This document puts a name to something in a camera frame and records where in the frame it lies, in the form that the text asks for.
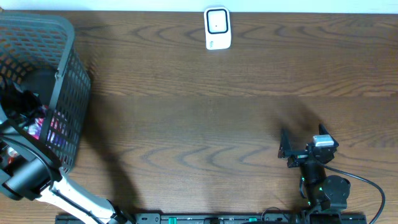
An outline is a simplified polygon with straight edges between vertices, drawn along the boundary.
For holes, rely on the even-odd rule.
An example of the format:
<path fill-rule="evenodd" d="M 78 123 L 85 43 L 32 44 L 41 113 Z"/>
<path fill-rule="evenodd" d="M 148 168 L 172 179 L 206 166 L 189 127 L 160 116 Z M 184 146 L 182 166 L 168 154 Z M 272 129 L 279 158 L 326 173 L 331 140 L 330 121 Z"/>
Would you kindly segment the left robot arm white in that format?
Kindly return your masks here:
<path fill-rule="evenodd" d="M 1 90 L 1 193 L 55 205 L 83 223 L 134 223 L 135 219 L 71 180 L 86 103 L 61 93 L 53 110 L 29 90 Z"/>

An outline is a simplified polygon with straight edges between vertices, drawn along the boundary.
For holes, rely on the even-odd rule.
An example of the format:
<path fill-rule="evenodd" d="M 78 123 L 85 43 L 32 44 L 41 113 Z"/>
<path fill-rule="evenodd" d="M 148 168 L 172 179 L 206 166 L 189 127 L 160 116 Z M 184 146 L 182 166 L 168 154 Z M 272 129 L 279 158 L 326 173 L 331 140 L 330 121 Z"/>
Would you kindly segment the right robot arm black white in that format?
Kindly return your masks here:
<path fill-rule="evenodd" d="M 287 159 L 287 167 L 298 167 L 301 173 L 300 193 L 308 208 L 296 218 L 298 223 L 342 223 L 341 212 L 347 208 L 350 182 L 338 175 L 327 176 L 325 165 L 333 160 L 338 142 L 323 125 L 302 150 L 294 150 L 288 132 L 281 131 L 278 158 Z"/>

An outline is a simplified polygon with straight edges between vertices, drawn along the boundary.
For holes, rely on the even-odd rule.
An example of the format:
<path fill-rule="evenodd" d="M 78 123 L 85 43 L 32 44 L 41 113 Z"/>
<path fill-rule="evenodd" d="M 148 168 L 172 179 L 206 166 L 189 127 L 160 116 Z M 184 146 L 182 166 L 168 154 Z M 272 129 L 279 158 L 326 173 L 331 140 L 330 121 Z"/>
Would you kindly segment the purple snack package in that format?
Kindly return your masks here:
<path fill-rule="evenodd" d="M 61 112 L 56 111 L 55 114 L 57 117 L 52 118 L 50 122 L 50 127 L 53 128 L 54 131 L 50 129 L 47 135 L 49 148 L 55 150 L 57 147 L 70 152 L 75 151 L 75 146 L 65 139 L 65 137 L 68 137 L 70 134 L 70 132 L 67 130 L 68 126 L 66 117 L 61 114 Z M 34 138 L 39 139 L 44 124 L 44 119 L 45 118 L 35 118 L 33 123 L 29 125 L 26 131 Z"/>

